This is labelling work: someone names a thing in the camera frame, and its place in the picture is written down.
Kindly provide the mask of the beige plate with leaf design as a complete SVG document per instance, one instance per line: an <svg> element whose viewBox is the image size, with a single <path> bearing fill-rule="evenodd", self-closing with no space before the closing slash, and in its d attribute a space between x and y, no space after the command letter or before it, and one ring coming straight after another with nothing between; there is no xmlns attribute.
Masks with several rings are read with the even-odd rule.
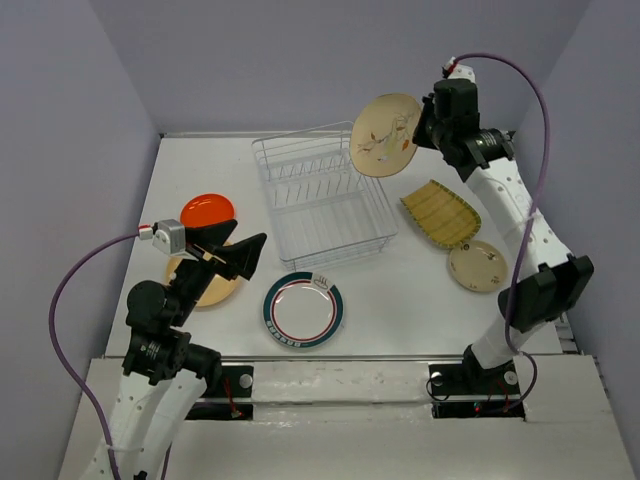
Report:
<svg viewBox="0 0 640 480"><path fill-rule="evenodd" d="M355 169L374 178L393 176L413 159L412 142L422 109L417 100L403 93L378 96L353 123L350 155Z"/></svg>

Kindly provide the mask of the white plate with green rim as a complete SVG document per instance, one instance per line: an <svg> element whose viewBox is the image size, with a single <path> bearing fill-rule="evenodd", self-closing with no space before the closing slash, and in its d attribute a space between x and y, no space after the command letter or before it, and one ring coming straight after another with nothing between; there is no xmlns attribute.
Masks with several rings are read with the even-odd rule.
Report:
<svg viewBox="0 0 640 480"><path fill-rule="evenodd" d="M262 305L262 319L271 337L295 350L329 342L344 323L345 304L337 285L326 276L301 271L278 279Z"/></svg>

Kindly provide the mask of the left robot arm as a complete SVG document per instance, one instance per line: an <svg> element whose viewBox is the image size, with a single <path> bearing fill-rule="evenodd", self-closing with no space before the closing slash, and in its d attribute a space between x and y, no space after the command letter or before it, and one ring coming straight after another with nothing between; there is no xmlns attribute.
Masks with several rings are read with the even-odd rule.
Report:
<svg viewBox="0 0 640 480"><path fill-rule="evenodd" d="M103 438L83 478L154 478L197 399L219 388L220 353L192 343L183 326L215 277L254 275L267 236L229 244L236 226L229 220L192 228L168 219L139 227L140 240L180 263L168 283L145 280L128 293L130 339L118 392L111 415L96 412Z"/></svg>

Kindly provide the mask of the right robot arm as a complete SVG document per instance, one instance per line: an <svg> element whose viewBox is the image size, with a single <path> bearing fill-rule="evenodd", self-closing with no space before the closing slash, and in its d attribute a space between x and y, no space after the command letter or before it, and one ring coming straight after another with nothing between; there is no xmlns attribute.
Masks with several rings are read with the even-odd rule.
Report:
<svg viewBox="0 0 640 480"><path fill-rule="evenodd" d="M534 205L508 137L481 128L473 81L440 80L423 103L414 144L439 151L456 170L514 259L514 278L498 296L496 319L463 355L462 384L482 392L531 336L575 306L594 265L586 255L575 256Z"/></svg>

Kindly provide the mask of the tan round plate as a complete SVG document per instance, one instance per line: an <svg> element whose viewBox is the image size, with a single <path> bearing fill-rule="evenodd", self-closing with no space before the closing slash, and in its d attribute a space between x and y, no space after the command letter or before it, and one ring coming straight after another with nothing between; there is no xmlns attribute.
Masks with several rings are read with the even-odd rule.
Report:
<svg viewBox="0 0 640 480"><path fill-rule="evenodd" d="M165 269L165 285L180 284L180 288L189 295L193 295L202 284L201 275L195 267L182 269L182 263L191 263L191 260L184 260L180 257L170 257ZM241 278L226 280L216 274L209 282L207 288L202 291L195 308L205 309L219 304L229 298L241 284Z"/></svg>

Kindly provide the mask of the orange translucent plate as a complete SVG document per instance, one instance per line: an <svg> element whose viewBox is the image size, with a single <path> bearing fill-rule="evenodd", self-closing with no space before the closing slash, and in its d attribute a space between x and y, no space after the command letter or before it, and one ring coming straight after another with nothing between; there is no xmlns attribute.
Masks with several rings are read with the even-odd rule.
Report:
<svg viewBox="0 0 640 480"><path fill-rule="evenodd" d="M204 227L234 218L233 203L217 193L205 193L192 198L180 214L180 222L186 227Z"/></svg>

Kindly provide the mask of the yellow bamboo-pattern rectangular plate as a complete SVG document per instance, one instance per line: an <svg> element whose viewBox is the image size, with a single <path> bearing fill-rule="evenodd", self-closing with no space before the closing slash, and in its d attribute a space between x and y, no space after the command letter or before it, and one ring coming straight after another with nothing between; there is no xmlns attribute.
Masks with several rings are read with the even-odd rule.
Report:
<svg viewBox="0 0 640 480"><path fill-rule="evenodd" d="M482 226L481 216L468 202L435 180L400 201L420 230L442 249L471 240Z"/></svg>

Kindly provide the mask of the small cream plate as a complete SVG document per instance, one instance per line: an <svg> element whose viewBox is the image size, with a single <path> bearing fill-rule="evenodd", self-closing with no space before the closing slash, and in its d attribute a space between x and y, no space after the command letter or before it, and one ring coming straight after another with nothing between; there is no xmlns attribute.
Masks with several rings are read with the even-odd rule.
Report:
<svg viewBox="0 0 640 480"><path fill-rule="evenodd" d="M496 291L508 274L504 256L491 244L479 240L470 240L452 249L448 266L456 282L477 293Z"/></svg>

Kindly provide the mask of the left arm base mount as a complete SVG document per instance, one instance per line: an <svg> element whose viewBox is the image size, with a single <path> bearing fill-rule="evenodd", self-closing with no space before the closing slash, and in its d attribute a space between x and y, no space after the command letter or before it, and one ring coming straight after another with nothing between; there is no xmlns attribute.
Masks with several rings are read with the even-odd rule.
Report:
<svg viewBox="0 0 640 480"><path fill-rule="evenodd" d="M186 416L190 421L251 421L254 366L224 364L215 387L208 387Z"/></svg>

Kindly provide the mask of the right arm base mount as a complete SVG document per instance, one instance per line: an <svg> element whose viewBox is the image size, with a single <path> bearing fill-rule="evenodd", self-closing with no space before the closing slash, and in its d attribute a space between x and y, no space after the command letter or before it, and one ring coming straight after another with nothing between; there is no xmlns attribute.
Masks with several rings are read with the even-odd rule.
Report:
<svg viewBox="0 0 640 480"><path fill-rule="evenodd" d="M525 418L513 362L477 379L461 363L431 364L425 390L435 419Z"/></svg>

